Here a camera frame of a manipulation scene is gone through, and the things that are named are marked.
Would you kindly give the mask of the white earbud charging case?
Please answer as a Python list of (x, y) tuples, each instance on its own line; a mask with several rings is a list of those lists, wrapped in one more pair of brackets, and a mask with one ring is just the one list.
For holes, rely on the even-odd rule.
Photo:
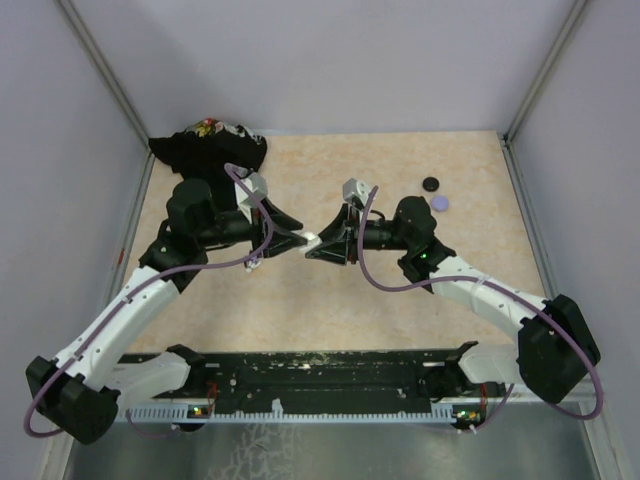
[(306, 240), (306, 243), (299, 247), (303, 253), (313, 250), (322, 243), (322, 239), (313, 232), (303, 232), (302, 237)]

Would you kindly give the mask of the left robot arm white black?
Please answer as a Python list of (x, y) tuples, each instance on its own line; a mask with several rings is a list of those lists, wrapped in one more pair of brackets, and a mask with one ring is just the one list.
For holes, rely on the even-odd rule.
[(39, 413), (59, 432), (88, 445), (102, 437), (116, 416), (158, 395), (181, 391), (194, 397), (208, 384), (205, 358), (175, 345), (150, 360), (123, 366), (120, 359), (145, 327), (174, 301), (199, 271), (209, 268), (209, 250), (249, 242), (248, 264), (304, 248), (302, 223), (267, 198), (262, 177), (250, 174), (235, 186), (237, 207), (221, 211), (209, 185), (180, 182), (166, 204), (167, 219), (139, 260), (129, 281), (105, 310), (53, 359), (36, 357), (26, 369), (32, 394), (23, 428)]

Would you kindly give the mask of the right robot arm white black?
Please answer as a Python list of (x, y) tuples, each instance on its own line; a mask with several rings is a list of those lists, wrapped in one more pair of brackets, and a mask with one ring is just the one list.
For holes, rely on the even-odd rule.
[(368, 220), (360, 201), (345, 203), (320, 234), (308, 235), (309, 259), (361, 263), (367, 250), (397, 250), (411, 287), (452, 300), (505, 333), (506, 345), (474, 344), (446, 372), (448, 387), (470, 395), (481, 383), (521, 384), (560, 403), (601, 360), (577, 303), (509, 287), (469, 264), (435, 235), (436, 219), (419, 196), (400, 200), (390, 220)]

